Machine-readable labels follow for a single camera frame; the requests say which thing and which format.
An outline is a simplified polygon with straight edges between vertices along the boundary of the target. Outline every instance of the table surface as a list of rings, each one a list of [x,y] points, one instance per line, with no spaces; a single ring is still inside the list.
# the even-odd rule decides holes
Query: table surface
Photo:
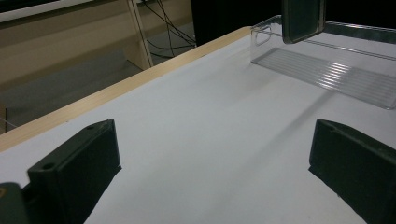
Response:
[[[364,223],[307,170],[315,122],[396,147],[396,112],[250,63],[248,31],[1,135],[1,182],[114,119],[122,170],[86,223]]]

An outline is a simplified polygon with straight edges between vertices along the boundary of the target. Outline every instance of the black cable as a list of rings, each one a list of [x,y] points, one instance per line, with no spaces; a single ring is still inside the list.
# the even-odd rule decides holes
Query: black cable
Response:
[[[162,21],[168,23],[162,16],[160,16],[160,15],[159,15],[157,12],[155,12],[151,7],[149,7],[149,6],[146,4],[146,2],[144,2],[144,3],[145,3],[145,6],[146,6],[151,12],[153,12],[155,15],[157,15]],[[173,25],[173,24],[170,24],[170,25],[171,25],[175,30],[178,30],[178,29],[176,28],[175,25]],[[176,36],[180,37],[181,39],[185,40],[188,44],[194,46],[193,44],[195,43],[195,41],[190,41],[190,40],[186,39],[184,36],[182,36],[182,35],[180,35],[180,34],[177,34],[177,33],[176,33],[175,31],[173,31],[173,30],[171,30],[171,32],[172,32],[174,35],[176,35]]]
[[[195,42],[194,39],[192,39],[189,35],[186,35],[186,33],[182,32],[181,30],[177,29],[176,26],[171,22],[169,19],[168,15],[165,12],[165,8],[163,7],[163,0],[157,0],[157,4],[160,6],[160,8],[163,10],[165,19],[169,21],[169,23],[175,28],[178,34],[186,36],[190,41]]]
[[[161,15],[159,15],[157,12],[155,12],[151,7],[149,7],[149,5],[147,5],[146,1],[143,1],[143,4],[155,15],[157,15],[162,21],[166,22],[167,24],[169,24],[171,27],[173,27],[176,31],[178,31],[178,33],[174,32],[173,30],[170,30],[171,33],[173,33],[174,35],[180,37],[181,39],[185,40],[189,45],[194,46],[195,44],[195,40],[188,40],[186,39],[183,35],[180,35],[179,32],[181,32],[180,30],[178,30],[176,28],[176,26],[173,23],[169,23],[167,20],[165,20]]]
[[[149,41],[149,40],[147,40],[147,41],[148,41],[148,43],[149,43],[152,47],[154,47],[154,48],[156,48],[156,49],[169,49],[169,48],[159,47],[159,46],[153,44],[153,43],[152,43],[151,41]],[[185,45],[185,46],[173,47],[173,49],[184,49],[184,48],[192,48],[192,46],[191,46],[191,45]]]
[[[174,58],[172,56],[166,56],[166,55],[156,54],[156,53],[152,53],[152,52],[151,52],[151,54],[154,56],[160,57],[160,58],[165,58],[165,59],[173,59]]]
[[[174,53],[173,48],[172,48],[172,38],[171,38],[170,29],[169,29],[169,22],[168,22],[167,19],[166,19],[166,12],[165,12],[165,9],[163,8],[162,5],[160,5],[160,8],[163,10],[163,16],[165,17],[165,20],[166,20],[166,29],[167,29],[167,31],[168,31],[169,47],[170,47],[170,50],[171,50],[171,52],[172,52],[172,56],[175,57],[175,53]]]

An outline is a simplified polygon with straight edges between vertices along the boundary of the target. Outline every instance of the transparent acrylic container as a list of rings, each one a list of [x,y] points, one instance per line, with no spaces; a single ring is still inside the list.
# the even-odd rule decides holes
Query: transparent acrylic container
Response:
[[[386,109],[396,106],[396,30],[326,21],[296,44],[282,40],[281,16],[251,28],[251,62]]]

